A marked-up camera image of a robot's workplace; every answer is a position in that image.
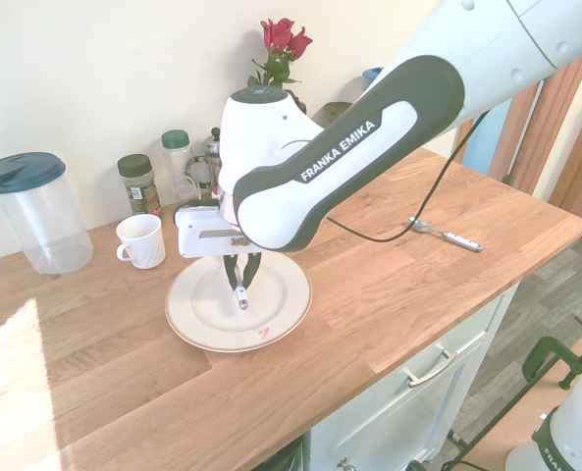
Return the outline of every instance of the sunlight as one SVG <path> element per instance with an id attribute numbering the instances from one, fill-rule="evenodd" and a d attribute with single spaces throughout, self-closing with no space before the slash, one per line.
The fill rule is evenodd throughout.
<path id="1" fill-rule="evenodd" d="M 24 440 L 28 432 L 30 441 Z M 0 470 L 25 468 L 57 449 L 37 302 L 32 298 L 0 327 Z"/>

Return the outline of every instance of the spice jar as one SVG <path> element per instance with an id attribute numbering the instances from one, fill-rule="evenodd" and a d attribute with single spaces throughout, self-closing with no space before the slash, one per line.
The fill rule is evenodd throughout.
<path id="1" fill-rule="evenodd" d="M 149 158 L 144 154 L 123 157 L 118 161 L 118 171 L 127 189 L 133 213 L 162 216 L 160 196 Z"/>

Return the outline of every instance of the wooden countertop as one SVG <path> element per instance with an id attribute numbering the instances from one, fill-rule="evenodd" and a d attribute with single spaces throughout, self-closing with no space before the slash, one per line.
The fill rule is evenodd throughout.
<path id="1" fill-rule="evenodd" d="M 333 217 L 393 235 L 444 162 L 419 150 Z M 423 219 L 484 251 L 326 222 L 292 256 L 313 285 L 306 318 L 242 354 L 170 329 L 164 298 L 190 263 L 170 217 L 150 271 L 117 260 L 116 224 L 68 277 L 0 259 L 0 471 L 249 470 L 582 236 L 581 219 L 457 164 Z"/>

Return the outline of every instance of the black cable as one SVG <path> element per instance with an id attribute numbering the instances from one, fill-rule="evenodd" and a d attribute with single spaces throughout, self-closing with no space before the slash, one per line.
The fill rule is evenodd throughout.
<path id="1" fill-rule="evenodd" d="M 482 468 L 480 466 L 478 466 L 477 464 L 474 463 L 470 463 L 469 461 L 461 461 L 461 460 L 454 460 L 454 461 L 446 461 L 442 466 L 441 466 L 441 471 L 446 471 L 448 469 L 451 469 L 454 464 L 464 464 L 465 466 L 469 466 L 470 468 L 474 468 L 474 469 L 478 469 L 479 471 L 488 471 L 485 468 Z"/>
<path id="2" fill-rule="evenodd" d="M 469 132 L 465 135 L 465 137 L 462 139 L 462 141 L 454 149 L 454 151 L 451 154 L 451 156 L 449 157 L 448 161 L 446 162 L 446 164 L 444 165 L 444 167 L 439 172 L 439 175 L 437 176 L 437 179 L 435 180 L 435 182 L 433 183 L 432 187 L 430 188 L 430 191 L 428 191 L 428 194 L 426 195 L 426 198 L 421 203 L 421 206 L 419 206 L 419 210 L 417 211 L 417 214 L 415 215 L 415 219 L 413 221 L 411 221 L 408 224 L 408 226 L 406 226 L 406 229 L 404 229 L 401 233 L 399 233 L 397 235 L 394 235 L 392 237 L 388 237 L 388 238 L 374 238 L 374 237 L 371 237 L 369 235 L 361 234 L 358 231 L 355 231 L 354 229 L 351 229 L 351 228 L 345 226 L 344 224 L 341 224 L 339 221 L 336 221 L 336 220 L 332 219 L 329 216 L 327 218 L 328 221 L 330 221 L 331 223 L 336 224 L 341 229 L 345 229 L 346 231 L 348 231 L 349 233 L 354 234 L 355 236 L 362 237 L 362 238 L 367 239 L 367 240 L 370 240 L 372 242 L 381 242 L 381 243 L 391 242 L 391 241 L 395 240 L 396 238 L 402 237 L 404 234 L 406 234 L 408 231 L 410 231 L 410 229 L 412 228 L 412 225 L 414 224 L 414 221 L 416 221 L 417 219 L 419 219 L 419 217 L 421 216 L 421 213 L 426 208 L 426 205 L 428 204 L 428 201 L 430 201 L 430 198 L 432 197 L 433 193 L 437 189 L 437 186 L 439 186 L 439 183 L 441 182 L 441 179 L 444 177 L 444 174 L 448 170 L 448 167 L 453 162 L 453 160 L 456 158 L 456 154 L 458 154 L 458 152 L 460 151 L 460 149 L 462 148 L 462 146 L 465 145 L 465 143 L 467 142 L 467 140 L 469 139 L 469 137 L 471 136 L 471 134 L 473 134 L 474 131 L 476 131 L 476 128 L 478 128 L 478 125 L 480 125 L 482 123 L 482 121 L 485 119 L 485 117 L 487 116 L 487 113 L 489 113 L 489 111 L 486 111 L 485 113 L 483 113 L 482 115 L 480 115 L 480 118 L 476 121 L 476 123 L 474 123 L 474 126 L 471 127 L 471 130 L 469 130 Z"/>

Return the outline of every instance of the white plate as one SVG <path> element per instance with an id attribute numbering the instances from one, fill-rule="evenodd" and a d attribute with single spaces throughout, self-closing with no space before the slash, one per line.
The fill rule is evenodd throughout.
<path id="1" fill-rule="evenodd" d="M 244 261 L 238 260 L 240 271 Z M 273 343 L 299 325 L 312 289 L 305 272 L 286 255 L 264 252 L 241 310 L 230 287 L 223 257 L 203 257 L 175 279 L 166 317 L 182 339 L 220 352 L 249 351 Z"/>

